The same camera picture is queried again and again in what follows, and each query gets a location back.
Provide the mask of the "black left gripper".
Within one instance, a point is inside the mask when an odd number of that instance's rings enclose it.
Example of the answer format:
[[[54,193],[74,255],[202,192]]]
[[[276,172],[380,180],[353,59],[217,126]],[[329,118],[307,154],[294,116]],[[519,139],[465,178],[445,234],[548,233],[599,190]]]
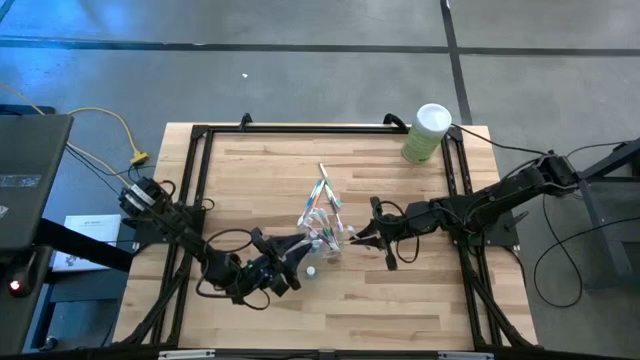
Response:
[[[240,268],[227,287],[228,295],[249,295],[269,288],[276,295],[299,290],[298,266],[304,258],[286,258],[285,253],[300,242],[300,235],[265,237],[259,228],[250,231],[250,244],[260,256]]]

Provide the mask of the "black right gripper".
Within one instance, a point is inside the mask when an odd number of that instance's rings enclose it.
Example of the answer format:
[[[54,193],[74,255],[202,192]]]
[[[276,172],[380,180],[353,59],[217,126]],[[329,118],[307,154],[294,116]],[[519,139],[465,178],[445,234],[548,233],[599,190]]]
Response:
[[[409,220],[405,212],[396,203],[380,200],[376,196],[370,198],[370,203],[372,206],[372,222],[357,232],[355,234],[357,239],[351,240],[350,244],[381,249],[385,254],[385,264],[389,271],[398,269],[397,260],[405,264],[414,263],[418,259],[421,242],[419,235],[409,228]],[[384,214],[384,205],[391,205],[400,214]],[[413,258],[408,260],[400,254],[399,243],[401,240],[411,238],[415,239],[415,250]]]

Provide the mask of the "green disinfecting wipes canister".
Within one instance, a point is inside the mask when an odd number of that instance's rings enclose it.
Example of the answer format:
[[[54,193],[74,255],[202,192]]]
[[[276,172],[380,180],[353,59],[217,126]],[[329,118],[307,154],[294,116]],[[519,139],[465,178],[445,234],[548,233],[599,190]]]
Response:
[[[435,103],[422,105],[402,146],[403,157],[413,164],[426,162],[440,145],[451,124],[452,116],[444,106]]]

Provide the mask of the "white booklet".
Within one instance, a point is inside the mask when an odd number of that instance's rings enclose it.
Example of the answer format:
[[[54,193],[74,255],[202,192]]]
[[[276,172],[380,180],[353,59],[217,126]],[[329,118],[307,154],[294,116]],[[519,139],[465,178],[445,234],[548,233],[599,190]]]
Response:
[[[122,217],[112,215],[69,215],[64,226],[82,235],[114,247],[117,243]],[[81,272],[106,270],[107,267],[90,262],[84,258],[56,251],[53,272]]]

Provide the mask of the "black diagonal bar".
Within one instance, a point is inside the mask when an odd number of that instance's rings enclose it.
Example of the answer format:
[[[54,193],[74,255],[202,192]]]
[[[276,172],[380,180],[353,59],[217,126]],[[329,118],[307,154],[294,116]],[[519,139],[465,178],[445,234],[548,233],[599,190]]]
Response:
[[[37,226],[33,244],[49,246],[54,250],[123,272],[130,270],[134,258],[132,253],[44,218]]]

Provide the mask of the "black side table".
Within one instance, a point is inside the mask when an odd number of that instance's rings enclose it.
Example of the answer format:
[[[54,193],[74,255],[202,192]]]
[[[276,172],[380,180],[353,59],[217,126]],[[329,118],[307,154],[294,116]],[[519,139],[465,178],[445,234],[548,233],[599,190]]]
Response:
[[[640,287],[640,138],[617,144],[577,176],[591,221],[583,235],[595,240],[601,266],[585,288]]]

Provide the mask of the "black device with indicator light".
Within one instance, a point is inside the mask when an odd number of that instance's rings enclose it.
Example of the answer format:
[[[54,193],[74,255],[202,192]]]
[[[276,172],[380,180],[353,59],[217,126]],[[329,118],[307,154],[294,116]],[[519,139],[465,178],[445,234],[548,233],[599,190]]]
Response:
[[[51,256],[46,246],[0,252],[0,356],[22,351]]]

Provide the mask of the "black aluminium table frame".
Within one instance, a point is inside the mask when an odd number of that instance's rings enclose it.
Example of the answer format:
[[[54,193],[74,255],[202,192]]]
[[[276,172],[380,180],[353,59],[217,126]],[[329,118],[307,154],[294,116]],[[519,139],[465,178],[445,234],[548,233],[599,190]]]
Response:
[[[341,199],[345,226],[365,227],[369,200],[400,208],[467,193],[498,179],[489,130],[457,131],[450,155],[423,165],[400,153],[403,133],[391,125],[170,123],[156,170],[177,183],[178,196],[202,197],[207,238],[222,249],[255,252],[242,229],[269,235],[295,231],[307,197],[326,168]],[[149,335],[153,343],[220,349],[469,350],[476,336],[503,341],[482,304],[469,307],[460,257],[448,234],[420,238],[418,259],[389,271],[383,252],[344,244],[334,259],[308,256],[317,277],[279,297],[254,293],[243,306],[200,296],[199,269],[170,300]]]

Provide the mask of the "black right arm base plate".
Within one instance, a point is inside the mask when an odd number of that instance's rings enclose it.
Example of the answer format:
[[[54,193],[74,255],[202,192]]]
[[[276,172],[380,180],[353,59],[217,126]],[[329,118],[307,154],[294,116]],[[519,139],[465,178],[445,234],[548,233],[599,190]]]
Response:
[[[496,246],[513,247],[519,245],[516,226],[529,214],[528,211],[516,216],[512,211],[501,214],[497,220],[485,226],[482,231],[469,234],[462,230],[450,231],[454,243],[470,247]]]

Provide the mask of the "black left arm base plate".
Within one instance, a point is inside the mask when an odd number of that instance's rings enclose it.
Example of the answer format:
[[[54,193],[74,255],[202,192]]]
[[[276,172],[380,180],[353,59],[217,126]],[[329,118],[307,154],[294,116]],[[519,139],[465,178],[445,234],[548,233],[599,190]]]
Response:
[[[173,243],[188,244],[198,242],[197,225],[204,220],[207,209],[188,206],[183,203],[166,205],[156,212],[144,212],[132,215],[128,224],[132,225],[138,235],[136,240],[144,244]]]

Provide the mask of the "silver metal bracket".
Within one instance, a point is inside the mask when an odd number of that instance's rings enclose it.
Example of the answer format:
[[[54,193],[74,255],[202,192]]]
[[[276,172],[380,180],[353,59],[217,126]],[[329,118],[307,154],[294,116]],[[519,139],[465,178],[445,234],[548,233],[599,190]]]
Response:
[[[483,352],[440,351],[438,360],[495,360],[495,357]]]
[[[157,360],[211,360],[215,357],[214,349],[176,349],[160,351]]]

